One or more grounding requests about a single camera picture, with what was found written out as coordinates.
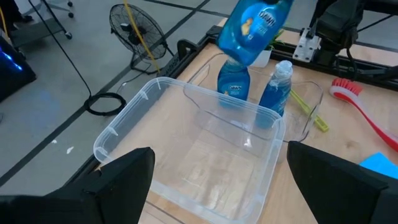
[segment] black cable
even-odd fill
[[[376,24],[379,24],[379,23],[381,23],[382,21],[385,21],[385,20],[387,20],[387,19],[390,19],[390,18],[393,17],[393,16],[394,16],[394,15],[386,16],[386,17],[384,17],[384,18],[382,18],[382,19],[380,19],[380,20],[378,20],[378,21],[376,21],[376,22],[373,22],[373,23],[370,24],[370,25],[367,25],[366,27],[363,27],[362,29],[359,29],[357,32],[364,31],[364,30],[366,30],[367,28],[372,27],[372,26],[374,26],[374,25],[376,25]]]
[[[120,84],[118,90],[116,90],[116,93],[119,93],[119,91],[122,90],[123,87],[124,87],[127,83],[134,81],[136,78],[140,77],[142,74],[144,74],[144,73],[146,73],[146,71],[148,71],[149,67],[150,67],[152,64],[149,63],[149,62],[144,62],[144,63],[148,64],[148,67],[147,67],[145,70],[143,70],[140,74],[138,74],[138,75],[136,75],[135,77],[133,77],[133,78],[131,78],[131,79],[129,79],[129,80],[123,82],[122,84]]]
[[[355,63],[354,58],[351,55],[351,52],[349,51],[349,49],[347,49],[347,56],[348,56],[348,59],[350,60],[350,62],[353,64],[354,77],[352,78],[352,81],[355,81],[358,77],[358,68],[356,67],[356,63]]]
[[[336,67],[337,67],[337,74],[338,74],[338,77],[341,78],[340,59],[339,59],[338,55],[337,55],[337,57],[336,57]]]
[[[45,28],[48,30],[48,32],[50,33],[50,35],[52,36],[52,38],[55,40],[55,42],[57,43],[57,45],[60,47],[60,49],[62,50],[63,54],[66,56],[66,58],[69,60],[69,62],[72,64],[73,68],[75,69],[75,71],[77,72],[77,74],[79,75],[80,79],[83,81],[83,83],[85,84],[85,86],[87,87],[88,93],[90,94],[88,99],[85,101],[84,103],[84,108],[87,110],[87,112],[93,114],[93,115],[97,115],[97,116],[113,116],[113,115],[117,115],[118,113],[120,113],[120,111],[123,110],[123,108],[127,105],[126,100],[119,94],[117,93],[102,93],[102,94],[97,94],[95,96],[93,96],[86,80],[83,78],[83,76],[80,74],[79,70],[76,68],[75,64],[73,63],[73,61],[70,59],[69,55],[66,53],[66,51],[63,49],[62,45],[60,44],[60,42],[57,40],[57,38],[54,36],[54,34],[52,33],[49,25],[46,23],[46,21],[43,19],[43,17],[40,15],[40,13],[38,12],[38,10],[36,9],[36,7],[32,4],[32,2],[30,0],[29,4],[32,6],[32,8],[34,9],[34,11],[37,13],[37,15],[40,17],[40,20],[43,22]],[[90,106],[92,106],[92,104],[94,102],[96,102],[98,99],[100,98],[114,98],[120,101],[120,106],[118,108],[116,108],[115,110],[112,111],[107,111],[107,112],[99,112],[99,111],[95,111],[93,109],[90,108]]]

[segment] yellow cable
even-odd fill
[[[7,39],[9,39],[7,26],[6,26],[6,20],[4,19],[4,14],[2,13],[1,7],[0,7],[0,16],[1,16],[1,21],[2,21],[2,27],[4,28],[4,33],[6,33],[6,37],[7,37]]]
[[[138,30],[137,24],[134,22],[134,19],[133,19],[133,16],[132,16],[130,7],[129,7],[129,5],[127,4],[127,0],[123,0],[123,1],[124,1],[124,7],[126,8],[127,14],[129,15],[130,22],[131,22],[131,24],[132,24],[134,30],[136,31],[136,34],[137,34],[139,40],[141,41],[142,45],[144,46],[145,51],[148,53],[150,59],[151,59],[152,62],[154,63],[157,72],[160,74],[160,68],[159,68],[159,66],[158,66],[157,63],[156,63],[155,57],[152,55],[152,53],[151,53],[150,50],[148,49],[148,46],[145,44],[144,39],[142,38],[142,36],[141,36],[141,34],[140,34],[139,30]]]

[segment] brush bristles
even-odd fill
[[[362,87],[351,80],[348,80],[346,78],[336,78],[333,80],[331,83],[332,86],[340,86],[343,87],[351,92],[353,92],[355,95],[359,95],[362,91]]]

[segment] concrete floor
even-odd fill
[[[198,7],[202,0],[163,0],[186,7]],[[211,0],[202,9],[230,14],[238,0]],[[17,1],[22,12],[28,10],[25,1]],[[122,43],[109,28],[109,10],[120,0],[95,1],[81,0],[74,2],[75,18],[67,13],[56,12],[68,31],[73,34],[67,40],[62,34],[58,39],[74,61],[81,74],[87,80],[93,93],[99,91],[117,74],[123,71],[131,58]],[[150,14],[166,33],[179,21],[189,15],[191,10],[170,7],[143,0],[130,1]],[[300,29],[308,25],[315,1],[295,1],[286,26]],[[366,26],[385,15],[365,12],[360,27]],[[167,42],[173,52],[180,39],[197,42],[205,32],[222,17],[196,12],[189,20],[175,30]],[[398,49],[398,33],[395,30],[398,17],[393,17],[360,34],[359,41],[383,47]],[[32,43],[23,48],[27,61],[37,74],[37,80],[25,86],[0,104],[4,119],[0,124],[0,176],[20,161],[53,130],[68,119],[86,100],[88,92],[65,56],[51,38]],[[158,62],[164,66],[171,56]],[[137,75],[127,74],[110,91],[116,91],[124,80]],[[143,75],[129,83],[121,92],[130,100],[143,84],[154,76]],[[114,102],[98,101],[94,107],[106,110]],[[57,143],[50,143],[26,166],[0,187],[0,194],[43,195],[62,186],[71,175],[89,158],[93,152],[93,143],[99,133],[113,118],[103,118],[83,113],[75,122],[55,138]]]

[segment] blue light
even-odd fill
[[[8,60],[12,60],[12,57],[6,53],[3,52],[3,54],[6,56],[6,58],[8,58]]]
[[[22,71],[22,67],[17,65],[16,63],[14,64],[20,71]]]

